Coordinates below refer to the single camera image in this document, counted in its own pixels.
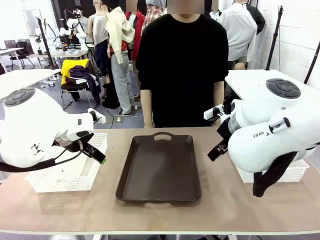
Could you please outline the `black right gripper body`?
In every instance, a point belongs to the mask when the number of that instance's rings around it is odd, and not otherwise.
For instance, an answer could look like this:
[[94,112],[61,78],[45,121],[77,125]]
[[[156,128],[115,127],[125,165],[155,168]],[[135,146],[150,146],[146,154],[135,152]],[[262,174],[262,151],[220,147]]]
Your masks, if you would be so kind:
[[218,134],[223,138],[223,143],[227,145],[229,140],[234,133],[234,127],[232,126],[230,119],[225,119],[222,121],[217,128]]

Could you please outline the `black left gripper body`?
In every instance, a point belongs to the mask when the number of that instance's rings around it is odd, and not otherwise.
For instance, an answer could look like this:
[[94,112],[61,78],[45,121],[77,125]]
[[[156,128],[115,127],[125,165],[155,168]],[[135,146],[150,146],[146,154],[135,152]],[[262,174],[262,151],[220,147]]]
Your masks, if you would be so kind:
[[63,135],[61,137],[57,137],[53,141],[52,145],[62,147],[71,153],[75,153],[80,150],[85,151],[88,147],[88,136],[86,135],[76,140],[70,140]]

